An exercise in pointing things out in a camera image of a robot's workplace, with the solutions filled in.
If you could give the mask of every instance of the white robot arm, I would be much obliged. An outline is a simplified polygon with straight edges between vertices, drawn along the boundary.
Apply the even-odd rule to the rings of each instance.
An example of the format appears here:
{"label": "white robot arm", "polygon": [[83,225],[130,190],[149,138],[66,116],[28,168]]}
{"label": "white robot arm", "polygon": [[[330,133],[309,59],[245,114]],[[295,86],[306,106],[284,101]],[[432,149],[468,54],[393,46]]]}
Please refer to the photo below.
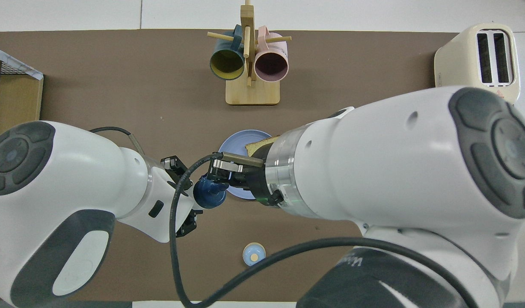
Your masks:
{"label": "white robot arm", "polygon": [[[443,265],[479,307],[503,304],[525,220],[525,122],[497,95],[446,87],[344,109],[282,134],[254,156],[265,160],[265,168],[247,172],[247,187],[266,205],[311,218],[352,220],[365,237],[399,244]],[[369,255],[391,258],[366,250],[354,249],[341,263],[352,271],[361,258],[368,263]],[[385,268],[382,262],[373,261]],[[337,272],[343,275],[344,269],[329,275]],[[341,277],[334,284],[327,277],[299,306],[327,307],[316,303],[336,300],[336,292],[327,291],[348,282],[356,286],[348,291],[351,300],[391,289],[411,302],[407,298],[424,292],[415,283],[409,288],[395,281],[391,276],[398,271],[389,273],[380,272],[381,285],[373,289],[353,283],[360,277],[355,271],[350,280]]]}
{"label": "white robot arm", "polygon": [[[172,178],[106,138],[50,121],[0,136],[0,297],[18,307],[65,298],[102,263],[117,219],[169,241]],[[180,197],[176,230],[195,201]]]}

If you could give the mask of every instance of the white floor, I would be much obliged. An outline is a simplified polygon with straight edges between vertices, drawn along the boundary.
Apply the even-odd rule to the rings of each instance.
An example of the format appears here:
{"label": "white floor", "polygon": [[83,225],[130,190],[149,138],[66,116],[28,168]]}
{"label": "white floor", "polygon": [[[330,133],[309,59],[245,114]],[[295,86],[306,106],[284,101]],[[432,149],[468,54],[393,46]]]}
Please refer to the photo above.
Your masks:
{"label": "white floor", "polygon": [[[231,29],[242,0],[0,0],[0,31]],[[515,32],[521,75],[517,108],[525,115],[525,0],[252,0],[257,25],[271,29],[459,32],[495,22]],[[508,301],[525,300],[525,226]],[[292,307],[291,303],[274,306]],[[158,302],[137,303],[158,308]]]}

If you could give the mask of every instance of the wooden peg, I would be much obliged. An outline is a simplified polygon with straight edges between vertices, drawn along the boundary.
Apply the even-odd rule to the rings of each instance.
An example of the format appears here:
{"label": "wooden peg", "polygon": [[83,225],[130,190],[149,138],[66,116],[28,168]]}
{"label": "wooden peg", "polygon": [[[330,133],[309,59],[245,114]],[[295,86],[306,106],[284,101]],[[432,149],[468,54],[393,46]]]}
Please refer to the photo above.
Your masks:
{"label": "wooden peg", "polygon": [[219,34],[219,33],[207,33],[207,36],[214,37],[215,39],[225,39],[227,41],[233,41],[234,40],[233,36]]}
{"label": "wooden peg", "polygon": [[278,41],[291,41],[291,40],[292,40],[292,37],[290,36],[274,37],[274,38],[267,39],[266,43],[276,43]]}
{"label": "wooden peg", "polygon": [[245,34],[243,35],[245,42],[243,43],[243,57],[249,58],[249,48],[251,47],[251,27],[245,27]]}
{"label": "wooden peg", "polygon": [[255,80],[254,66],[255,66],[254,62],[247,62],[247,86],[252,86],[252,82],[253,80]]}

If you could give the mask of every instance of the wooden base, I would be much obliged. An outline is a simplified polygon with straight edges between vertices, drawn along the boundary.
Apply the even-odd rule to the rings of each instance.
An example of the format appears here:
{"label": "wooden base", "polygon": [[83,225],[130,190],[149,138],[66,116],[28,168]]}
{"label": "wooden base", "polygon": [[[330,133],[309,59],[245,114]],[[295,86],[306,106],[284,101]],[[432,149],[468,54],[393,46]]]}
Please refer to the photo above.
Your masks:
{"label": "wooden base", "polygon": [[240,78],[226,82],[226,103],[229,105],[275,105],[279,103],[279,81],[253,80],[247,86],[247,70]]}

